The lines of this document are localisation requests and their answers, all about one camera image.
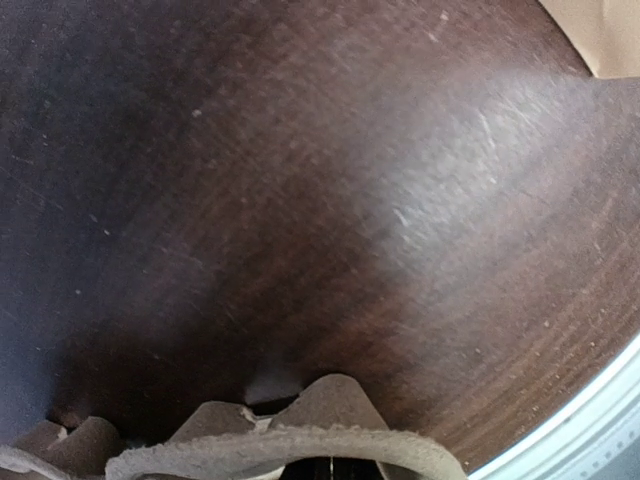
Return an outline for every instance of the scratch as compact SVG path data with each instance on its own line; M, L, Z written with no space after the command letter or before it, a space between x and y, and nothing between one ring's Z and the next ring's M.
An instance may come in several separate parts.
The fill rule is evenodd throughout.
M478 115L480 115L480 120L482 121L482 127L484 128L484 132L487 137L487 142L489 143L489 146L491 147L491 150L493 151L493 154L496 157L496 160L499 160L500 157L498 156L498 146L496 145L496 141L493 138L493 131L491 130L491 126L487 121L487 117L480 110L478 110Z
M443 10L440 14L440 21L438 22L438 25L436 25L436 28L433 29L433 32L429 32L429 40L431 40L433 43L440 43L440 39L438 37L444 31L444 27L448 21L449 14L446 12L446 10Z
M538 201L538 202L542 203L543 205L545 205L545 206L547 206L547 207L550 207L550 206L551 206L551 204L550 204L549 202L547 202L544 198L541 198L541 197L539 197L539 196L537 196L537 195L534 195L534 194L532 194L532 193L529 193L529 192L527 192L526 190L523 190L523 189L518 188L518 187L514 187L514 190L515 190L516 192L518 192L518 193L521 193L521 194L522 194L522 195L524 195L525 197L529 197L529 198L530 198L530 199L532 199L532 200L536 200L536 201Z
M45 197L44 195L42 195L41 193L38 193L37 191L35 191L33 188L31 188L29 185L27 185L26 183L24 183L22 180L20 180L18 177L16 177L15 175L13 175L9 170L7 170L4 167L0 167L0 172L4 173L7 177L11 178L12 180L14 180L18 185L20 185L22 188L24 188L25 190L27 190L28 192L33 193L36 197L42 199L43 201L47 202L49 205L53 205L54 207L56 207L58 210L60 210L61 212L64 212L64 208L62 208L62 205L60 205L57 202L54 202L53 200L48 199L47 197Z
M204 270L204 263L202 262L202 260L200 260L200 259L198 259L196 257L192 257L190 255L187 255L186 253L178 252L176 250L172 250L170 248L162 247L160 245L154 245L152 243L142 242L140 240L136 240L135 238L129 238L129 241L131 243L136 243L138 245L142 245L142 246L147 247L147 248L160 250L165 255L169 255L169 256L172 256L172 257L180 258L182 260L187 260L189 262L192 262L192 263L196 264L200 270Z
M201 317L205 317L205 314L200 310L200 308L193 302L188 302L189 305L193 307L193 309L200 314Z
M407 218L402 215L402 212L400 210L398 210L397 208L393 209L393 213L395 214L396 217L398 217L398 220L400 220L400 223L402 224L403 227L408 227L411 225L411 222L409 222L409 220L407 220Z
M198 267L201 270L204 269L204 264L202 263L202 260L199 260L199 259L197 259L195 257L191 257L191 256L187 255L186 253L177 252L175 250L170 250L168 248L160 247L160 246L156 246L156 245L153 245L153 247L154 248L159 248L160 251L162 253L164 253L165 255L170 255L172 257L181 258L183 260L188 260L188 261L193 262L196 265L198 265Z
M7 315L9 318L18 321L18 317L16 317L13 313L11 313L9 310L7 310L4 307L0 307L0 311L2 311L2 313L4 313L5 315Z
M27 165L34 165L33 160L27 160L27 159L24 159L24 158L16 157L15 155L11 155L11 158L13 158L14 160L17 160L19 162L26 163Z

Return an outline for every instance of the wood grain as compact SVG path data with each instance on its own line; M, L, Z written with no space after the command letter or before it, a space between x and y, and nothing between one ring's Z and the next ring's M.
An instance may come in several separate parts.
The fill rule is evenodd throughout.
M473 469L640 325L640 82L533 0L5 0L0 439L356 377Z

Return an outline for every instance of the dark wooden surface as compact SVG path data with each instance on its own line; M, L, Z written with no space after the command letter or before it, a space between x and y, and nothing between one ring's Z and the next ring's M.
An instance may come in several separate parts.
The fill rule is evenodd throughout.
M640 82L533 0L4 0L0 115L2 440L343 372L472 469L640 325Z

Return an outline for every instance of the beige object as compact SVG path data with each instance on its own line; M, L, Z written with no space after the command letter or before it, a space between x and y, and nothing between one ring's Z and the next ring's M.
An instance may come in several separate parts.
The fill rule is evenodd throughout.
M640 1L540 0L598 78L640 76Z
M69 436L42 422L13 447L0 447L0 480L271 480L287 464L313 457L372 460L386 480L467 478L433 440L389 430L358 382L344 375L321 378L270 419L242 405L204 403L167 443L107 463L121 447L101 418Z
M329 375L267 427L240 405L205 403L164 445L128 450L110 460L107 479L241 480L308 457L375 460L388 480L467 478L433 440L390 431L355 380Z
M71 480L104 475L109 458L124 443L106 420L89 417L67 435L60 425L44 421L13 446L0 446L1 480Z

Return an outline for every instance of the beige paper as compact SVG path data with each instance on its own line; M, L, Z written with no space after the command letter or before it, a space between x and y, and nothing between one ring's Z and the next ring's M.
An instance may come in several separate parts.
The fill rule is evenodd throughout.
M640 0L540 0L598 78L640 77Z

